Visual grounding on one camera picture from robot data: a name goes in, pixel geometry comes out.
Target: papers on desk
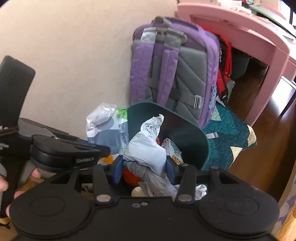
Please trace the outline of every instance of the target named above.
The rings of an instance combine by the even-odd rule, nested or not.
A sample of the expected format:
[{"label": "papers on desk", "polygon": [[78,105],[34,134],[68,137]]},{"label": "papers on desk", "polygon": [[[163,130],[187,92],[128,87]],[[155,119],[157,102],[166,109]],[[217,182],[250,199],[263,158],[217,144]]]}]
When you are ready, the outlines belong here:
[{"label": "papers on desk", "polygon": [[218,0],[218,5],[224,8],[235,10],[247,15],[250,15],[252,11],[242,6],[242,1],[234,0]]},{"label": "papers on desk", "polygon": [[275,25],[273,22],[268,20],[267,18],[259,17],[257,15],[252,14],[252,17],[257,18],[258,20],[264,22],[268,26],[272,27],[278,34],[281,34],[285,37],[288,42],[296,44],[296,39],[289,33],[287,33],[285,30],[283,30],[281,27]]}]

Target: teal quilted blanket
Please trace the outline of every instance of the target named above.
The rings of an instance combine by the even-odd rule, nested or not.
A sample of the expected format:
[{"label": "teal quilted blanket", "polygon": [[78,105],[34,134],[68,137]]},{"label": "teal quilted blanket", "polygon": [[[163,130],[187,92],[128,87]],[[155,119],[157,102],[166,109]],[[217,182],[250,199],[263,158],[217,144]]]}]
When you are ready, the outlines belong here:
[{"label": "teal quilted blanket", "polygon": [[252,127],[218,102],[216,102],[211,122],[204,127],[203,131],[205,134],[215,134],[215,138],[208,139],[210,159],[204,166],[204,170],[209,169],[210,166],[219,166],[227,170],[242,150],[257,144]]}]

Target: metal screw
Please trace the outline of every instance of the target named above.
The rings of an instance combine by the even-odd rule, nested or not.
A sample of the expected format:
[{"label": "metal screw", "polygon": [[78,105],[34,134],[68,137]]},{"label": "metal screw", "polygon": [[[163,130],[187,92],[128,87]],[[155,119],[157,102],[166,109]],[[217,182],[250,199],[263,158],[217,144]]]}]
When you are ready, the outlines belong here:
[{"label": "metal screw", "polygon": [[133,203],[132,206],[135,207],[135,208],[141,207],[141,205],[139,203]]},{"label": "metal screw", "polygon": [[181,202],[190,202],[192,201],[192,196],[189,194],[181,194],[178,196],[178,200]]},{"label": "metal screw", "polygon": [[101,195],[98,195],[96,199],[99,202],[109,202],[111,200],[111,197],[107,194],[101,194]]},{"label": "metal screw", "polygon": [[148,205],[149,205],[149,203],[148,203],[148,202],[146,202],[146,201],[143,201],[143,202],[141,202],[141,205],[142,205],[142,206],[148,206]]}]

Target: pink desk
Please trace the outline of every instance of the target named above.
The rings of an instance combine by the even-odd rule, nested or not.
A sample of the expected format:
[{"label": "pink desk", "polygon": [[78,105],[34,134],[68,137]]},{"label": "pink desk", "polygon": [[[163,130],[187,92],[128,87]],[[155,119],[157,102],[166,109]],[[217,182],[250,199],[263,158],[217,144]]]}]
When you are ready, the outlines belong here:
[{"label": "pink desk", "polygon": [[178,4],[178,16],[221,33],[234,48],[269,66],[261,89],[245,119],[245,122],[252,126],[267,105],[282,75],[285,74],[285,77],[290,80],[295,75],[296,46],[293,46],[295,51],[290,57],[290,45],[292,44],[289,44],[270,26],[244,13],[219,6],[180,3]]}]

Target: human hand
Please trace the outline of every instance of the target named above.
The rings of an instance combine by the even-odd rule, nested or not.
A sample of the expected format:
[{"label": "human hand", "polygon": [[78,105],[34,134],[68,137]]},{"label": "human hand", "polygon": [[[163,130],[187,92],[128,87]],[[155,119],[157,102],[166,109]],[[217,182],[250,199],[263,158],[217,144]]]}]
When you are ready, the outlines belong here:
[{"label": "human hand", "polygon": [[[40,178],[40,172],[38,171],[37,168],[35,168],[32,173],[31,173],[32,177],[35,178]],[[8,189],[8,182],[5,181],[5,179],[0,175],[0,192],[5,192]],[[14,199],[16,199],[18,196],[22,195],[24,193],[24,191],[16,191],[15,195],[14,195]],[[6,208],[6,215],[9,217],[9,208],[10,208],[10,204],[8,205],[8,207]]]}]

